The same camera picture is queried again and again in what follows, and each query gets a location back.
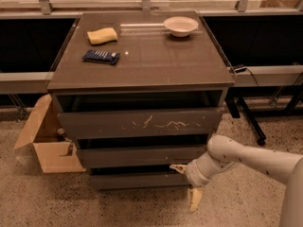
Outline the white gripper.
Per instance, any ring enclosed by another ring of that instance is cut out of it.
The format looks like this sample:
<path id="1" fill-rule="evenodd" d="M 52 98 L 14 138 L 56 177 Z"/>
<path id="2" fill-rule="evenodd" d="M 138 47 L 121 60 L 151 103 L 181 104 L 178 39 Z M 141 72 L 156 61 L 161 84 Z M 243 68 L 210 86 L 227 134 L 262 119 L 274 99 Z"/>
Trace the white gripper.
<path id="1" fill-rule="evenodd" d="M 207 185 L 214 173 L 214 167 L 209 159 L 195 159 L 186 165 L 170 165 L 170 169 L 187 176 L 188 182 L 193 186 L 187 191 L 189 211 L 197 210 L 203 194 L 203 186 Z"/>

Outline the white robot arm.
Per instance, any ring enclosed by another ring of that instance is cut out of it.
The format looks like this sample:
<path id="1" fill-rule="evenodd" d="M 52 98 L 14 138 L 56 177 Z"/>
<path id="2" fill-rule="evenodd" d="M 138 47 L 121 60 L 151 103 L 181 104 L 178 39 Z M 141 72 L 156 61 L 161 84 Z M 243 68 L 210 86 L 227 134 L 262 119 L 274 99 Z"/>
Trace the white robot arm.
<path id="1" fill-rule="evenodd" d="M 183 174 L 188 190 L 189 211 L 201 202 L 204 187 L 212 177 L 230 169 L 235 163 L 248 166 L 286 185 L 278 227 L 303 227 L 303 156 L 240 144 L 215 134 L 207 142 L 206 152 L 186 165 L 170 165 Z"/>

